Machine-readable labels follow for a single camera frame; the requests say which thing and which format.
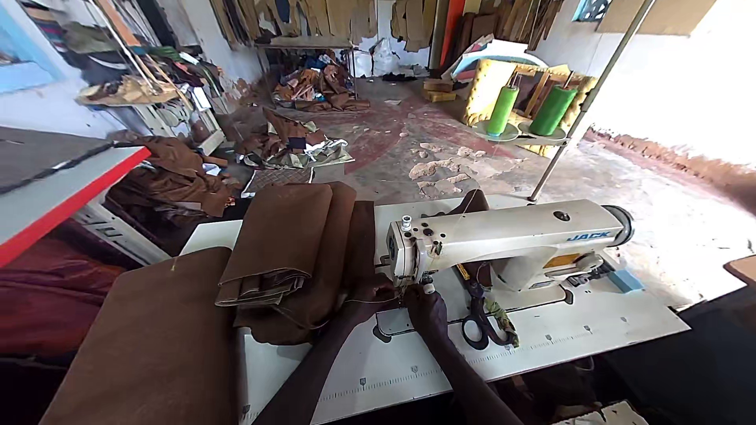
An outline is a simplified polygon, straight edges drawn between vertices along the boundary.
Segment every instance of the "red table edge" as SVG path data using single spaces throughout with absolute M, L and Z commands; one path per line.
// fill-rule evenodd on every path
M 71 217 L 87 202 L 104 191 L 108 186 L 117 182 L 129 171 L 139 165 L 142 160 L 150 156 L 150 150 L 143 147 L 134 152 L 130 157 L 125 158 L 117 163 L 113 168 L 107 170 L 103 175 L 91 181 L 82 190 L 58 204 L 55 208 L 47 211 L 42 217 L 34 223 L 26 226 L 24 229 L 10 237 L 0 245 L 0 267 L 7 265 L 21 255 L 23 251 L 31 247 L 36 241 L 45 236 L 55 226 L 62 223 L 65 219 Z

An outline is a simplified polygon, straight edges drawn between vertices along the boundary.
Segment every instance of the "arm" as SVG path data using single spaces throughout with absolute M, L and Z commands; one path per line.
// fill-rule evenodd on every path
M 394 284 L 382 274 L 375 275 L 352 291 L 352 296 L 326 325 L 323 336 L 310 349 L 273 399 L 255 419 L 255 425 L 306 425 L 312 420 L 336 355 L 358 324 L 373 317 L 393 299 Z
M 404 293 L 404 303 L 412 325 L 441 366 L 454 389 L 454 395 L 462 403 L 467 423 L 522 425 L 522 421 L 488 388 L 449 339 L 446 304 L 441 295 L 426 295 L 420 285 L 410 285 Z

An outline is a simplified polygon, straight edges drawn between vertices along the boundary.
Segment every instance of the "cardboard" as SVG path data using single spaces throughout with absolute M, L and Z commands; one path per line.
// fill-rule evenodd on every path
M 638 29 L 639 34 L 689 36 L 716 0 L 657 0 Z M 598 33 L 624 33 L 643 0 L 614 0 Z

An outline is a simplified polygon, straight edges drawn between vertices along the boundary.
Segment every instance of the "hand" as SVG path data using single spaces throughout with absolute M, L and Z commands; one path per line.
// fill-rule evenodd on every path
M 413 284 L 404 292 L 404 304 L 417 333 L 428 342 L 449 338 L 446 321 L 446 303 L 441 294 L 426 294 L 423 285 Z
M 388 301 L 396 298 L 396 288 L 383 273 L 358 282 L 346 298 L 342 313 L 354 326 L 373 317 Z

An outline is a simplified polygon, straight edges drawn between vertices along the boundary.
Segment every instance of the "maroon fabric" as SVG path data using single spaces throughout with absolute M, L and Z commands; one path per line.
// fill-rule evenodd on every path
M 61 240 L 42 238 L 0 269 L 0 353 L 76 350 L 123 272 Z

